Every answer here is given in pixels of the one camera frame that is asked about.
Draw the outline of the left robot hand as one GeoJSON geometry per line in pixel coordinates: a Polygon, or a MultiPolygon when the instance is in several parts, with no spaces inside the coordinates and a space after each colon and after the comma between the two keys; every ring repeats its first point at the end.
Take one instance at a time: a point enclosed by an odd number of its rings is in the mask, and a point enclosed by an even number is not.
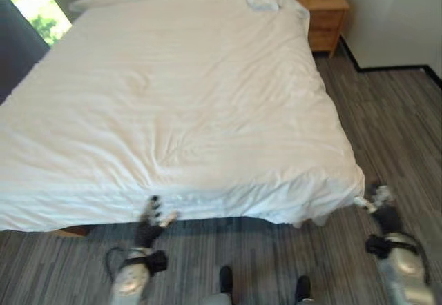
{"type": "Polygon", "coordinates": [[[136,248],[152,248],[155,240],[177,219],[176,211],[162,217],[160,206],[160,197],[157,195],[147,201],[135,229],[136,248]]]}

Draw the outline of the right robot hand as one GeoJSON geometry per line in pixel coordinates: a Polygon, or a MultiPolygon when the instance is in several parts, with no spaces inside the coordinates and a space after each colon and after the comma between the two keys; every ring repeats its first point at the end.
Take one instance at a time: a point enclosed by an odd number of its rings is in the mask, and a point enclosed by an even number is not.
{"type": "Polygon", "coordinates": [[[354,197],[354,204],[365,209],[383,235],[402,232],[403,222],[388,185],[372,183],[365,190],[364,195],[354,197]]]}

